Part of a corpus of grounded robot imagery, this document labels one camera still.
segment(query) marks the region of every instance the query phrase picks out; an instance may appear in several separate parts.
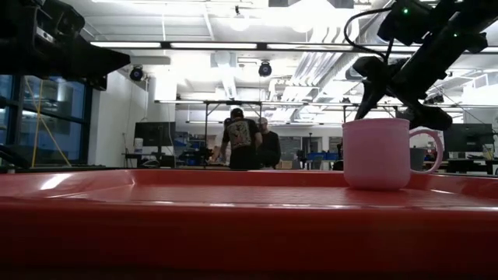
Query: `man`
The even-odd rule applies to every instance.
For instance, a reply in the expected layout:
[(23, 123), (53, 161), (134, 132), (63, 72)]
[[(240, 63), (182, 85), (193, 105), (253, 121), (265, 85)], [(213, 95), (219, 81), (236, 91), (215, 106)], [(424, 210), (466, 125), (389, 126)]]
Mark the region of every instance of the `man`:
[(268, 129), (268, 120), (265, 117), (259, 119), (259, 130), (263, 136), (263, 144), (259, 147), (258, 157), (263, 167), (275, 169), (280, 162), (279, 135)]
[(259, 162), (256, 149), (263, 142), (261, 133), (256, 122), (244, 118), (244, 112), (235, 108), (230, 113), (232, 122), (223, 133), (221, 154), (226, 157), (226, 147), (230, 142), (232, 156), (230, 157), (230, 169), (233, 170), (256, 170)]
[(226, 129), (226, 127), (231, 122), (232, 122), (232, 119), (229, 118), (229, 117), (227, 119), (225, 119), (225, 121), (223, 122), (223, 131), (221, 131), (216, 136), (216, 139), (215, 139), (215, 148), (212, 150), (212, 158), (209, 161), (209, 163), (216, 163), (216, 161), (218, 161), (218, 159), (219, 159), (221, 163), (225, 163), (227, 165), (230, 164), (230, 155), (232, 154), (231, 148), (230, 148), (229, 145), (226, 147), (226, 151), (225, 151), (226, 157), (223, 158), (221, 156), (221, 146), (222, 146), (222, 143), (223, 143), (223, 135), (225, 133), (225, 129)]

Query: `mug handle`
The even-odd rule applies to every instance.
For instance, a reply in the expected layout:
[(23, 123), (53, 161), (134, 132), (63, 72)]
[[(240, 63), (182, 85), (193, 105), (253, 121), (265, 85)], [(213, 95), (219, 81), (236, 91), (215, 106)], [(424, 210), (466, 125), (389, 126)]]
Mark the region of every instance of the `mug handle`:
[(436, 162), (434, 163), (434, 166), (427, 170), (427, 171), (415, 171), (412, 170), (413, 173), (415, 174), (431, 174), (437, 171), (441, 163), (443, 162), (443, 142), (441, 141), (441, 138), (439, 138), (439, 135), (437, 134), (437, 131), (430, 130), (430, 129), (421, 129), (418, 131), (410, 132), (410, 138), (415, 136), (415, 135), (421, 135), (421, 134), (427, 134), (434, 138), (434, 141), (436, 142), (436, 151), (437, 151), (437, 158)]

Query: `window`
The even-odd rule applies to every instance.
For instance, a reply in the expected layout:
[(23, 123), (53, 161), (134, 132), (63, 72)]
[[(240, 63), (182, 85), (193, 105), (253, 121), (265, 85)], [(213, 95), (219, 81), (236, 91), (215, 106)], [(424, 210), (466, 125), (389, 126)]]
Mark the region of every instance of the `window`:
[[(78, 160), (80, 158), (82, 125), (56, 117), (44, 115), (41, 115), (41, 117), (47, 124), (50, 133), (54, 136), (65, 157), (69, 161)], [(33, 156), (36, 131), (37, 114), (24, 110), (20, 128), (19, 149), (22, 151), (23, 156), (29, 159)], [(38, 126), (37, 159), (39, 160), (36, 163), (64, 162), (64, 158), (61, 156), (57, 146), (52, 141), (50, 134), (41, 121)]]
[(27, 86), (24, 88), (24, 106), (34, 109), (33, 103), (41, 105), (41, 110), (54, 114), (83, 118), (85, 86), (79, 82), (67, 82), (60, 77), (44, 80), (40, 91), (41, 80), (27, 76), (33, 96)]
[(12, 76), (0, 75), (0, 96), (10, 98), (12, 95)]
[(0, 144), (5, 144), (7, 136), (7, 117), (9, 116), (9, 108), (0, 109)]

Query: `red tray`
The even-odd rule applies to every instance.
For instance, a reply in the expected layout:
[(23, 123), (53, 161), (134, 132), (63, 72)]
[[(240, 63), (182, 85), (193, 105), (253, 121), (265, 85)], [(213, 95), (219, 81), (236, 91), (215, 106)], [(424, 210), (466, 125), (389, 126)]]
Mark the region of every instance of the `red tray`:
[(496, 274), (498, 180), (115, 170), (0, 176), (0, 261), (221, 271)]

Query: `pink mug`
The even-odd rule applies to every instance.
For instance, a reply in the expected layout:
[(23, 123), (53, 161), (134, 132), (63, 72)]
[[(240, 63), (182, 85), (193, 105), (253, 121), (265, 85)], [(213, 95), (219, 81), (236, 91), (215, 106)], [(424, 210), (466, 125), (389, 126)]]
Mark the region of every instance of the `pink mug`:
[[(412, 173), (435, 172), (443, 160), (443, 143), (436, 131), (409, 131), (409, 121), (397, 118), (364, 119), (342, 125), (344, 178), (350, 187), (368, 190), (398, 190)], [(428, 134), (436, 142), (437, 159), (427, 171), (410, 168), (410, 138)]]

